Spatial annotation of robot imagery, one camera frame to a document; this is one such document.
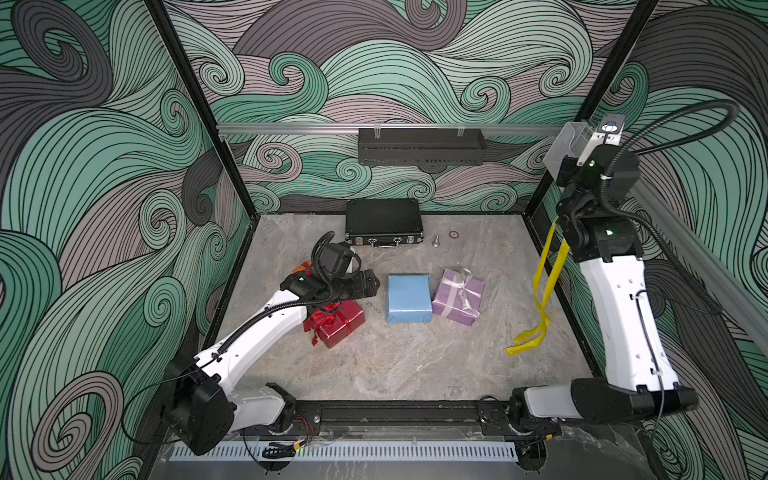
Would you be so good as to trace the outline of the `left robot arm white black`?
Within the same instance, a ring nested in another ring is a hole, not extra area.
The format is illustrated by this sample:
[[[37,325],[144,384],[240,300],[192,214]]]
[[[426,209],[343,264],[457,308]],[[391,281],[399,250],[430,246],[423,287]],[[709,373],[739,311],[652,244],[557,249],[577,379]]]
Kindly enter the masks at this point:
[[[374,297],[381,285],[370,269],[326,284],[305,272],[285,278],[267,303],[238,329],[193,356],[177,355],[159,389],[160,417],[196,455],[229,434],[251,427],[273,433],[291,429],[296,399],[275,383],[239,393],[245,373],[281,337],[329,303]]]

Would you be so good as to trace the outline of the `purple gift box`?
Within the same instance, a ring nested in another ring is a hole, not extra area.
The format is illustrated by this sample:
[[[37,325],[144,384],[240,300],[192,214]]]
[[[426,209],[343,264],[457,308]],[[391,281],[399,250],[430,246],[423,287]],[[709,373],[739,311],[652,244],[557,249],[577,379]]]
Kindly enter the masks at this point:
[[[442,318],[472,326],[480,316],[485,282],[468,269],[445,269],[433,296],[432,312]]]

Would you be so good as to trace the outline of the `yellow ribbon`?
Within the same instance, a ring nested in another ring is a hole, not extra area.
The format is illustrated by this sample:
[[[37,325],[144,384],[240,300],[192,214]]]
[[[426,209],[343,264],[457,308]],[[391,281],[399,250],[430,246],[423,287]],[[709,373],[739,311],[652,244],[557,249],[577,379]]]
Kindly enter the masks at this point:
[[[554,294],[555,287],[557,286],[557,282],[570,253],[569,244],[563,240],[560,244],[560,247],[558,248],[555,263],[552,265],[551,271],[548,274],[543,293],[541,296],[539,296],[542,277],[545,273],[548,255],[553,245],[556,231],[557,222],[553,222],[547,234],[546,242],[542,250],[538,267],[533,277],[533,300],[535,307],[540,314],[539,323],[536,327],[530,330],[526,330],[514,338],[513,344],[506,349],[506,354],[508,356],[520,355],[524,352],[539,347],[547,336],[548,327],[551,323],[550,316],[547,313],[547,306],[552,298],[552,295]]]

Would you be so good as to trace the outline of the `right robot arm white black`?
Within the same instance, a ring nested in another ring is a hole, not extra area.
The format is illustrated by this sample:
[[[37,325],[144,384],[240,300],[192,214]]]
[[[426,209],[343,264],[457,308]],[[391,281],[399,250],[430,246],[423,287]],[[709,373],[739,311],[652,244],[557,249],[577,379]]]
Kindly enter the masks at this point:
[[[640,177],[638,157],[602,145],[569,166],[573,174],[553,224],[563,234],[556,265],[572,259],[586,280],[603,338],[605,375],[516,389],[511,402],[518,422],[605,424],[696,409],[696,390],[681,383],[659,336],[635,223],[618,208]]]

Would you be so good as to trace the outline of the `blue gift box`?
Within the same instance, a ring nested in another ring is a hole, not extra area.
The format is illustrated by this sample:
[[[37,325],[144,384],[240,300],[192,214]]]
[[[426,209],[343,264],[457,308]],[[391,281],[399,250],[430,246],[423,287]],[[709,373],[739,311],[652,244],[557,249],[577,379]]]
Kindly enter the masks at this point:
[[[429,275],[390,274],[386,322],[429,323],[433,315],[429,281]]]

